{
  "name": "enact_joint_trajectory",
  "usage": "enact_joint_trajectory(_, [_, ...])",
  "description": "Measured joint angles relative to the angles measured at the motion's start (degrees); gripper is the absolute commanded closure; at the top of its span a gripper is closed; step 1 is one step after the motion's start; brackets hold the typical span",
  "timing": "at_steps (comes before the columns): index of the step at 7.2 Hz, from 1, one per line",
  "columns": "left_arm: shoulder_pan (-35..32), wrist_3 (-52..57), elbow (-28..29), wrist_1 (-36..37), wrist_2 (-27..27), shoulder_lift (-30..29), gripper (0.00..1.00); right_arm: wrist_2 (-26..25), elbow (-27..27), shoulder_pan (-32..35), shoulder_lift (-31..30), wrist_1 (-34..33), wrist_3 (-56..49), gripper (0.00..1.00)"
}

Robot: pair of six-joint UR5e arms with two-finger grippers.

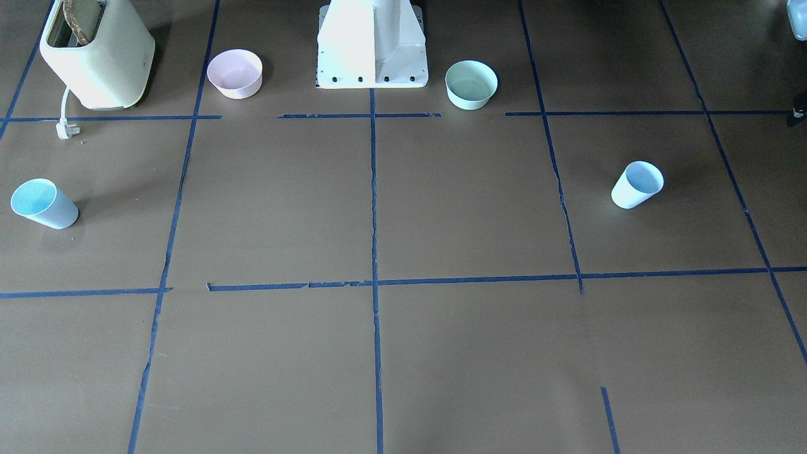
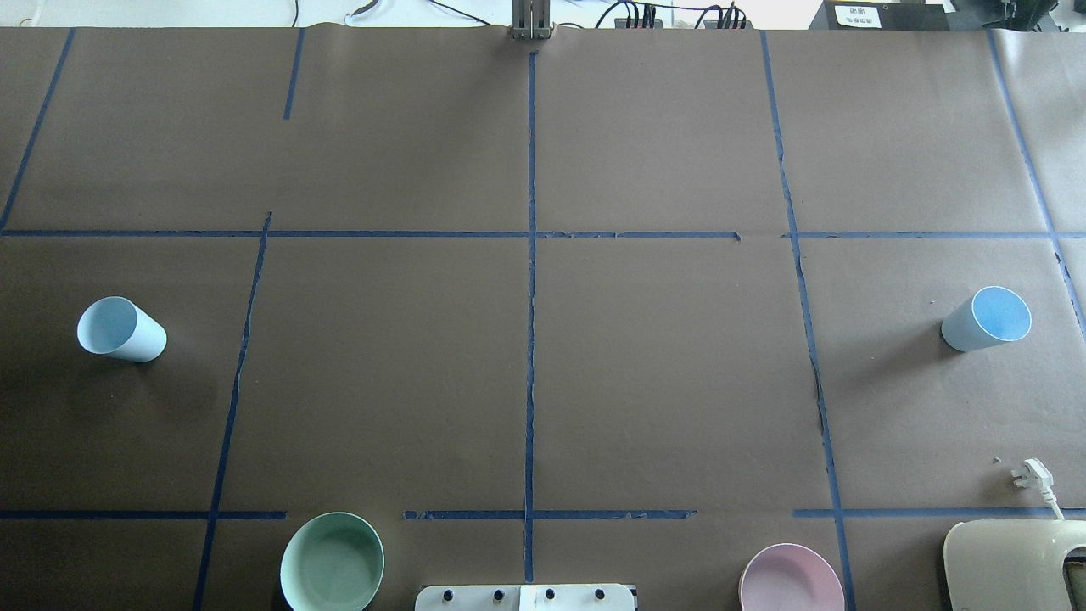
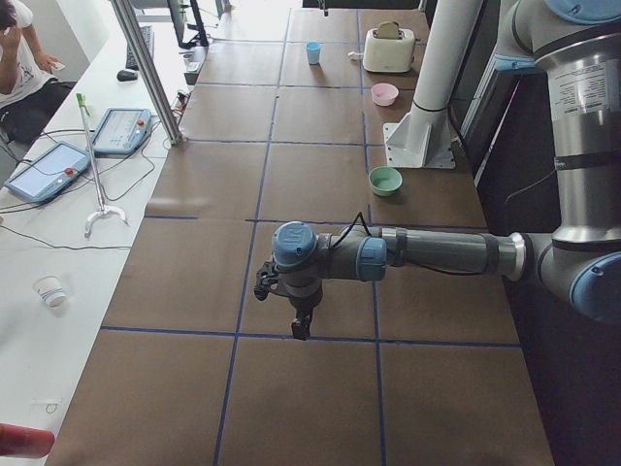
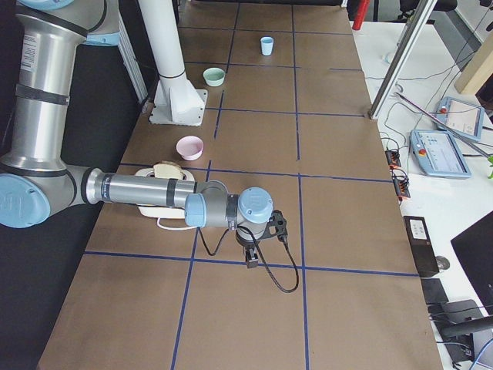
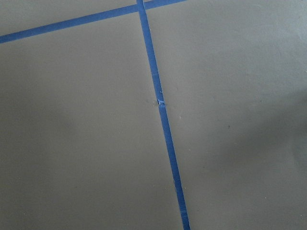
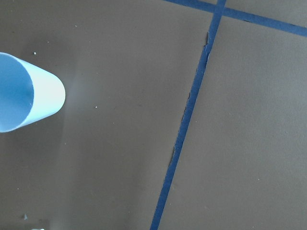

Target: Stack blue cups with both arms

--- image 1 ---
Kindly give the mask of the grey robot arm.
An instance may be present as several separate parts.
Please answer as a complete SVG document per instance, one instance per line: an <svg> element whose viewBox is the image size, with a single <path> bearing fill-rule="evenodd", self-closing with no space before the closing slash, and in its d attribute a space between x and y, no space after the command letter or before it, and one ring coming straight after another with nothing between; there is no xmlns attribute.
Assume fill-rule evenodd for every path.
<svg viewBox="0 0 807 454"><path fill-rule="evenodd" d="M787 16L791 31L796 40L806 42L806 1L787 1ZM799 92L792 99L792 112L787 116L786 124L794 127L805 121L806 116L806 90Z"/></svg>

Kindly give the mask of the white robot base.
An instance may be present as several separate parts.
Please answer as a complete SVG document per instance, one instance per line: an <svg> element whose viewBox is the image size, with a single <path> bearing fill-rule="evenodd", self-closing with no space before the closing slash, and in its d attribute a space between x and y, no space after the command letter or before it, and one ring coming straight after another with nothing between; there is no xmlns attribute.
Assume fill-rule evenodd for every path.
<svg viewBox="0 0 807 454"><path fill-rule="evenodd" d="M415 89L429 81L424 15L410 1L321 6L317 44L320 89Z"/></svg>

